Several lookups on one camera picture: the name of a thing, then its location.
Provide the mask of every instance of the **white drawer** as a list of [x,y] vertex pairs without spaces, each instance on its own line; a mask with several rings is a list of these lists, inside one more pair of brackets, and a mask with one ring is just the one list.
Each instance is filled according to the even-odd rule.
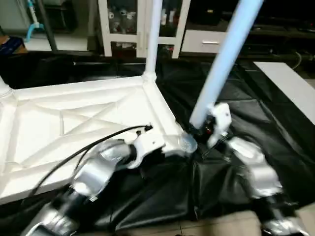
[[217,53],[225,36],[226,32],[187,30],[182,52]]

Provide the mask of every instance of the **white pole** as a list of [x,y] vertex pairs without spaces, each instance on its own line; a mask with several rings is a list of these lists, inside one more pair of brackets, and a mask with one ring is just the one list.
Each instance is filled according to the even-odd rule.
[[7,85],[0,76],[0,97],[6,96],[12,89]]
[[190,117],[190,123],[199,129],[208,113],[208,107],[215,104],[223,85],[237,59],[240,50],[251,30],[263,0],[240,0],[231,23],[228,34],[216,56],[206,82],[202,88],[195,108]]
[[153,0],[151,28],[148,43],[148,54],[146,60],[146,70],[144,74],[155,75],[157,53],[158,53],[158,35],[161,22],[162,0]]

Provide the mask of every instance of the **drawer handle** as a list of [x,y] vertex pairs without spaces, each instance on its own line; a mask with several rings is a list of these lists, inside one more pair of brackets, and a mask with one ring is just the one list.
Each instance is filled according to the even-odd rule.
[[217,41],[202,41],[202,44],[220,44]]

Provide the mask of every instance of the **black cloth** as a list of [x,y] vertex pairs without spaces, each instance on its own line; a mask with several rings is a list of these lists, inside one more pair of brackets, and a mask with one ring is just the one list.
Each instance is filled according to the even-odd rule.
[[[0,58],[0,74],[12,88],[73,83],[143,73],[143,60],[28,53]],[[157,85],[184,128],[211,64],[157,61]],[[297,206],[315,201],[315,128],[252,63],[238,62],[218,102],[227,102],[230,133],[252,134]],[[0,232],[19,233],[59,190],[0,206]],[[147,158],[141,168],[115,173],[91,208],[81,231],[115,231],[180,219],[197,220],[249,208],[233,167],[216,150],[199,144],[190,159]],[[19,220],[12,224],[12,218]]]

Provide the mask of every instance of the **light blue pole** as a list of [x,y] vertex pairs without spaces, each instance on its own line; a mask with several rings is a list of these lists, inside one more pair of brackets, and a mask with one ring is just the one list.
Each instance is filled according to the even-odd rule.
[[263,0],[240,0],[234,11],[227,36],[216,56],[206,82],[190,117],[190,123],[199,129],[215,104],[223,85],[249,34]]

